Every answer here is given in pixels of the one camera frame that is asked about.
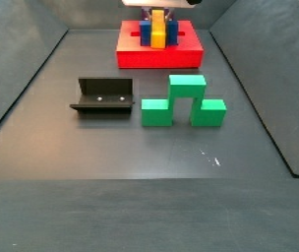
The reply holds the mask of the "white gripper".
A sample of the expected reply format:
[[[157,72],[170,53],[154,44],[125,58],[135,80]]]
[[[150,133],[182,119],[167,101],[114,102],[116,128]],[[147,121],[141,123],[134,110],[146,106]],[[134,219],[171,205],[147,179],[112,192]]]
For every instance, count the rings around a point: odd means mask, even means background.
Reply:
[[[203,0],[122,0],[126,6],[194,8]]]

